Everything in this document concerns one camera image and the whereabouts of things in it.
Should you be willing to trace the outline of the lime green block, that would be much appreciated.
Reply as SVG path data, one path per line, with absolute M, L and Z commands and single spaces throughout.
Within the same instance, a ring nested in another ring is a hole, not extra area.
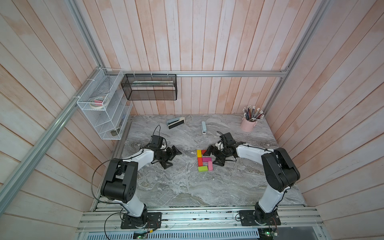
M 198 171 L 199 172 L 207 172 L 209 169 L 207 166 L 201 166 L 201 167 L 198 167 Z

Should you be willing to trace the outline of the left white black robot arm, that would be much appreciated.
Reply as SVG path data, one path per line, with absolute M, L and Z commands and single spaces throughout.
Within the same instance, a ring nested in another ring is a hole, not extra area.
M 139 152 L 124 159 L 112 159 L 101 186 L 101 196 L 126 211 L 122 216 L 122 229 L 158 228 L 160 213 L 151 218 L 147 206 L 136 194 L 138 171 L 147 164 L 159 163 L 164 169 L 171 167 L 175 156 L 182 152 L 176 146 L 169 147 L 167 141 L 153 135 L 151 141 Z

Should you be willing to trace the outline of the bundle of pencils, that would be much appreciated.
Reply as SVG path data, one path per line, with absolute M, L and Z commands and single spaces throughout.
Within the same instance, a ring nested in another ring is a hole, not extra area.
M 249 122 L 257 122 L 264 118 L 264 111 L 256 106 L 247 106 L 243 108 L 244 118 Z

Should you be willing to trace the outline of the black mesh basket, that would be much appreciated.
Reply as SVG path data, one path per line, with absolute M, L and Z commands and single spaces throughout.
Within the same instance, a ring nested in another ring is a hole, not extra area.
M 177 76 L 174 74 L 125 74 L 121 87 L 129 101 L 176 101 Z

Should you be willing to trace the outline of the black stapler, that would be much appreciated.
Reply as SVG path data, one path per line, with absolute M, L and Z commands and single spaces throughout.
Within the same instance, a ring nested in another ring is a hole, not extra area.
M 185 117 L 177 117 L 174 119 L 167 120 L 166 124 L 169 129 L 173 129 L 185 123 Z

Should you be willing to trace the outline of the pink pencil cup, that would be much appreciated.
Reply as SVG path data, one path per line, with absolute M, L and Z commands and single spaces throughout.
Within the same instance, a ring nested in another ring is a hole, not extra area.
M 242 118 L 241 130 L 247 133 L 252 132 L 256 124 L 257 124 L 257 121 L 252 122 L 247 120 L 246 118 Z

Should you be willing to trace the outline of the magenta block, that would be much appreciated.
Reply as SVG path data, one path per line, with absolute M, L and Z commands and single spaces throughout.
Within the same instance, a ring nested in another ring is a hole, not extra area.
M 209 158 L 209 157 L 203 157 L 202 160 L 203 160 L 203 163 L 212 162 L 212 158 Z

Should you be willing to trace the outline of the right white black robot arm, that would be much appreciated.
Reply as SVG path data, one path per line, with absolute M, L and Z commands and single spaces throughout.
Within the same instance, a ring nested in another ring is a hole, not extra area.
M 223 167 L 230 157 L 248 159 L 259 163 L 264 168 L 267 188 L 261 199 L 255 204 L 253 211 L 240 211 L 239 217 L 243 226 L 279 225 L 278 205 L 285 194 L 300 179 L 298 171 L 288 152 L 283 148 L 274 150 L 251 146 L 245 142 L 237 142 L 231 133 L 219 133 L 220 140 L 203 150 L 203 156 L 213 155 L 214 165 Z

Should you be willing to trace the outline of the tape roll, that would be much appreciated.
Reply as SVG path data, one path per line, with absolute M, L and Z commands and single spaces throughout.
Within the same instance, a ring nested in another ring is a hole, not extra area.
M 109 104 L 109 98 L 107 96 L 98 96 L 90 100 L 90 108 L 100 110 L 106 108 Z

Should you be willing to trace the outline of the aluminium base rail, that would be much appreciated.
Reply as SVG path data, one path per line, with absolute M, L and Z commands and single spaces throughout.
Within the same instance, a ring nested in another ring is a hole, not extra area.
M 239 221 L 240 211 L 254 211 L 253 206 L 242 207 L 196 207 L 196 208 L 148 208 L 148 213 L 161 212 L 160 230 L 208 230 L 208 229 L 244 229 Z M 111 205 L 102 205 L 95 212 L 85 212 L 77 227 L 77 232 L 120 232 L 120 209 Z M 281 227 L 322 227 L 324 222 L 315 207 L 302 205 L 278 207 L 278 220 Z

